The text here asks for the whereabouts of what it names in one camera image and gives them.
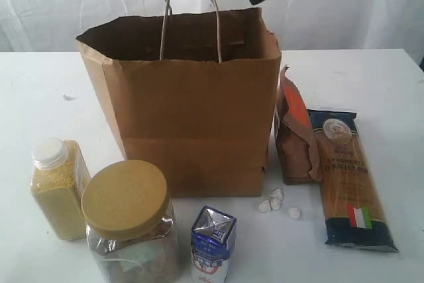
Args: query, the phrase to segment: white shell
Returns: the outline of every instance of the white shell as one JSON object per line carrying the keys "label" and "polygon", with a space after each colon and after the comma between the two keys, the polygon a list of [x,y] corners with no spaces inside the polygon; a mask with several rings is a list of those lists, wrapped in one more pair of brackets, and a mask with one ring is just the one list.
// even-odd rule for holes
{"label": "white shell", "polygon": [[289,214],[290,214],[290,217],[292,219],[296,219],[296,220],[299,219],[300,216],[301,216],[300,209],[298,209],[298,208],[290,208],[289,209]]}
{"label": "white shell", "polygon": [[258,209],[259,209],[259,212],[270,212],[271,211],[270,201],[264,200],[263,202],[259,203]]}
{"label": "white shell", "polygon": [[283,196],[283,193],[281,192],[281,189],[276,188],[272,190],[270,194],[270,198],[277,198],[278,200],[283,201],[284,196]]}
{"label": "white shell", "polygon": [[270,199],[270,205],[272,210],[280,210],[281,208],[281,201],[277,198],[271,198]]}

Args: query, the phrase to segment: italian flag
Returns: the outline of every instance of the italian flag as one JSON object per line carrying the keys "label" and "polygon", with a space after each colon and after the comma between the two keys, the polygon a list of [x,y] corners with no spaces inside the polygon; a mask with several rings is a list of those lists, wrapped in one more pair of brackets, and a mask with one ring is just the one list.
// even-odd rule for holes
{"label": "italian flag", "polygon": [[355,208],[353,205],[347,204],[347,213],[349,216],[350,226],[354,228],[371,229],[370,212],[367,207]]}

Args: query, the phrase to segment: brown paper bag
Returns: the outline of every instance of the brown paper bag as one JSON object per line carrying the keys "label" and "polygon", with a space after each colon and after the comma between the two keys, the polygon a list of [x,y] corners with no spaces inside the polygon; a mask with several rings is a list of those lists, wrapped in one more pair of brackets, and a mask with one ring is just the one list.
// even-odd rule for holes
{"label": "brown paper bag", "polygon": [[123,156],[157,165],[173,196],[259,196],[281,52],[261,10],[121,17],[77,37]]}
{"label": "brown paper bag", "polygon": [[274,136],[285,184],[320,182],[317,141],[306,106],[296,85],[280,73],[274,117]]}

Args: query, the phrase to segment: paper bag handle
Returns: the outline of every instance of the paper bag handle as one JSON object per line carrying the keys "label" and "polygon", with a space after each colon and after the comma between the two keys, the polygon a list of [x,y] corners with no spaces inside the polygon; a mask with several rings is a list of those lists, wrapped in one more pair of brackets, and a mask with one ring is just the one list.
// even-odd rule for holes
{"label": "paper bag handle", "polygon": [[[160,39],[159,60],[163,60],[163,58],[164,58],[166,23],[168,21],[168,11],[170,9],[170,1],[171,0],[166,0],[164,20],[163,20],[163,23],[162,23],[162,37]],[[218,49],[218,61],[219,61],[219,63],[222,63],[223,62],[223,59],[222,59],[222,56],[221,56],[221,24],[219,23],[219,9],[218,9],[217,0],[212,0],[212,2],[213,2],[213,5],[215,7],[215,12],[217,14],[217,49]]]}

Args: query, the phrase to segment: foil packaging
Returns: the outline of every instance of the foil packaging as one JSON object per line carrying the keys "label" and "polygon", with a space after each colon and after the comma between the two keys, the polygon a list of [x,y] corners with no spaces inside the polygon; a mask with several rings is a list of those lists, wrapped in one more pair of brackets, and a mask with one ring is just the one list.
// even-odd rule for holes
{"label": "foil packaging", "polygon": [[236,241],[237,219],[205,206],[191,228],[191,277],[196,282],[223,283]]}

